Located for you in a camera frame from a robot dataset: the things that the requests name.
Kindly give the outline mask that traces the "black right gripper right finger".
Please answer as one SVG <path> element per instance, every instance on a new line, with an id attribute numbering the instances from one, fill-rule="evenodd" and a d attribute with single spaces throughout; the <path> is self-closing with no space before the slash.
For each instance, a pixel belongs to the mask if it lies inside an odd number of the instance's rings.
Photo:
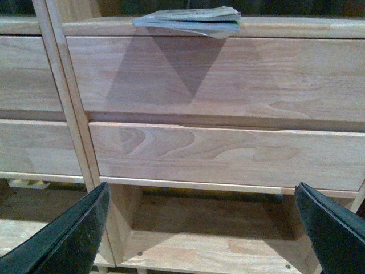
<path id="1" fill-rule="evenodd" d="M 364 273 L 364 219 L 306 183 L 294 195 L 323 273 Z"/>

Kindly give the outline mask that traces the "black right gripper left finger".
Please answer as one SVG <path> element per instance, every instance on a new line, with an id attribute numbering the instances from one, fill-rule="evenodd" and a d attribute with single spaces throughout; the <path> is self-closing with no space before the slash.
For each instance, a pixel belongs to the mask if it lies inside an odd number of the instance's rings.
<path id="1" fill-rule="evenodd" d="M 90 273 L 106 228 L 103 182 L 34 236 L 1 257 L 1 273 Z"/>

